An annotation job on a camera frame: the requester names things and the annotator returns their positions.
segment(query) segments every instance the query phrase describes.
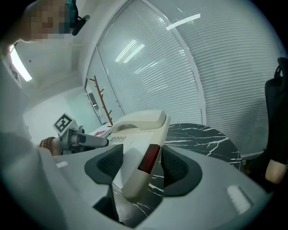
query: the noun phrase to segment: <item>window blinds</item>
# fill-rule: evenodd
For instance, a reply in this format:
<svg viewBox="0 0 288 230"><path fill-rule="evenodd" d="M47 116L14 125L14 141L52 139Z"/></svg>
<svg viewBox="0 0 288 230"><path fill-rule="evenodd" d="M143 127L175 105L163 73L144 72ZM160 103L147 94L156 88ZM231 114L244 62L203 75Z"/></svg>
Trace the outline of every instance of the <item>window blinds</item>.
<svg viewBox="0 0 288 230"><path fill-rule="evenodd" d="M196 63L207 124L240 153L263 151L268 137L264 85L281 56L272 28L249 1L148 0L170 21L200 14L176 27Z"/></svg>
<svg viewBox="0 0 288 230"><path fill-rule="evenodd" d="M187 57L167 24L140 0L131 3L98 44L124 114L164 109L171 123L202 123Z"/></svg>

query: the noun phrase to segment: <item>red light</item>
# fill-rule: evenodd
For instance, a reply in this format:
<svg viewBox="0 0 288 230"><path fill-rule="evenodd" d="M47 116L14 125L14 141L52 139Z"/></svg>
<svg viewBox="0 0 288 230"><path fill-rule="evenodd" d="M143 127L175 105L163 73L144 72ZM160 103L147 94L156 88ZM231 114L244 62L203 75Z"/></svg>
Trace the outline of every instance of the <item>red light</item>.
<svg viewBox="0 0 288 230"><path fill-rule="evenodd" d="M150 174L158 157L159 151L159 145L149 145L141 163L139 164L138 169Z"/></svg>

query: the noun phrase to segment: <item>round table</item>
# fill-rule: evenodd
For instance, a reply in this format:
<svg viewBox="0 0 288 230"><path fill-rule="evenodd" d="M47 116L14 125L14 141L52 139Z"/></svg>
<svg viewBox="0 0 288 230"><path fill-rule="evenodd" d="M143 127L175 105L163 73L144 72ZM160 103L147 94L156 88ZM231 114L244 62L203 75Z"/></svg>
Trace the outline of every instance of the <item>round table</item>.
<svg viewBox="0 0 288 230"><path fill-rule="evenodd" d="M232 141L216 129L200 124L172 124L169 126L165 145L191 150L209 157L221 159L244 171L239 151ZM161 203L164 173L159 161L152 180L142 200L130 203L113 187L119 221L126 226L136 227Z"/></svg>

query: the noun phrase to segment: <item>person's hand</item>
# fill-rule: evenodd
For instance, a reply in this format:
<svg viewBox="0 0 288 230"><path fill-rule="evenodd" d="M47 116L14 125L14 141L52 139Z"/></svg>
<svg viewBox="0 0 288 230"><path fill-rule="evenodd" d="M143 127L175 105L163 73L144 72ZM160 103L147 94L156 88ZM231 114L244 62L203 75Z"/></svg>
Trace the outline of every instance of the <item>person's hand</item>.
<svg viewBox="0 0 288 230"><path fill-rule="evenodd" d="M270 160L265 173L265 179L273 184L280 184L288 169L288 165Z"/></svg>
<svg viewBox="0 0 288 230"><path fill-rule="evenodd" d="M54 137L46 138L41 141L39 147L50 150L52 156L60 156L61 154L61 146L59 138Z"/></svg>

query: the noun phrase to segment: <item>white telephone handset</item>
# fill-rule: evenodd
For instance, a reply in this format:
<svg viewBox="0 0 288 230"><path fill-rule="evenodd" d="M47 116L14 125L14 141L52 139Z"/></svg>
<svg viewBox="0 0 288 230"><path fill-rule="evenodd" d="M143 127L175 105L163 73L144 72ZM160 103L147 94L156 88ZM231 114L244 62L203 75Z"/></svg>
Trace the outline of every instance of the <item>white telephone handset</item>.
<svg viewBox="0 0 288 230"><path fill-rule="evenodd" d="M147 188L169 124L170 117L163 110L150 110L128 114L113 125L110 145L124 145L123 165L113 183L127 200L137 202Z"/></svg>
<svg viewBox="0 0 288 230"><path fill-rule="evenodd" d="M127 126L134 126L140 130L156 129L163 126L166 114L163 110L147 110L128 114L120 118L112 127L112 132L117 133Z"/></svg>

